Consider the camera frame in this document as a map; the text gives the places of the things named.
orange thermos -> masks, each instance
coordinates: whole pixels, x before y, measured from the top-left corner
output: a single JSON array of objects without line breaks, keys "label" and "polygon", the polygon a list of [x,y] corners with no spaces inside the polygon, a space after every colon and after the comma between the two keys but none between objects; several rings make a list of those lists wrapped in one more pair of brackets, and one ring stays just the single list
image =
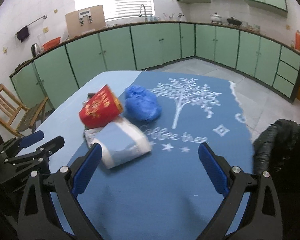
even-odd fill
[{"label": "orange thermos", "polygon": [[300,31],[296,32],[296,44],[295,48],[300,51]]}]

chair backrest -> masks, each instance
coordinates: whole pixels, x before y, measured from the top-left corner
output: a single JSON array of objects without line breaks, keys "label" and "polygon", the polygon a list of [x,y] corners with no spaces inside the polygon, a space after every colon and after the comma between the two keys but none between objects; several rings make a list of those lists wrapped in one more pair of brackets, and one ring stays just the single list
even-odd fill
[{"label": "chair backrest", "polygon": [[[14,107],[8,100],[1,94],[4,92],[9,98],[11,98],[18,106]],[[9,121],[6,122],[0,117],[0,124],[3,125],[6,129],[10,130],[14,135],[15,130],[11,127],[12,122],[23,109],[25,111],[29,110],[23,103],[20,102],[4,85],[0,84],[0,110],[9,118]]]}]

dark towel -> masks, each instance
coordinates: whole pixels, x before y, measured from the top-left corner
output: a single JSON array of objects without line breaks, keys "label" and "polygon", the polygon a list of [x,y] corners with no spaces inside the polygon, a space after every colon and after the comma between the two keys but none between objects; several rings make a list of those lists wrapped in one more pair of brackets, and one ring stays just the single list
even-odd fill
[{"label": "dark towel", "polygon": [[23,42],[29,36],[28,26],[23,27],[20,31],[17,32],[17,38],[19,41]]}]

wooden chair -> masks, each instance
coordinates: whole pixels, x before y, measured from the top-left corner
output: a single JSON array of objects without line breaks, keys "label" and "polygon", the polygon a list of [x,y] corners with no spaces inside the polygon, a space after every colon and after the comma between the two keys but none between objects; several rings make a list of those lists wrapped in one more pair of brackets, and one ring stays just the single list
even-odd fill
[{"label": "wooden chair", "polygon": [[[20,100],[18,100],[4,85],[0,84],[0,93],[2,91],[5,92],[7,96],[10,97],[18,105],[18,107],[15,108],[11,103],[7,101],[7,99],[5,99],[0,94],[0,110],[9,117],[8,122],[5,122],[0,117],[0,124],[17,137],[22,137],[23,135],[20,134],[20,132],[23,132],[28,128],[31,129],[31,132],[34,132],[35,122],[37,121],[40,113],[41,113],[41,123],[44,121],[44,108],[47,103],[48,97],[45,97],[44,100],[41,103],[37,104],[36,106],[32,108],[28,108],[23,103],[21,103]],[[21,109],[25,110],[26,113],[22,117],[17,128],[14,129],[11,127],[11,124]]]}]

blue plastic bag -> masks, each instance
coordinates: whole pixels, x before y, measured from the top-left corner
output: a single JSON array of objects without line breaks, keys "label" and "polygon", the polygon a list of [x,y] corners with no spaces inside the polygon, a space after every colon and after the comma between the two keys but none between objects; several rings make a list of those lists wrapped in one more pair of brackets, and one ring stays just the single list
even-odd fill
[{"label": "blue plastic bag", "polygon": [[142,86],[132,85],[125,89],[125,111],[139,121],[151,122],[161,114],[157,96]]}]

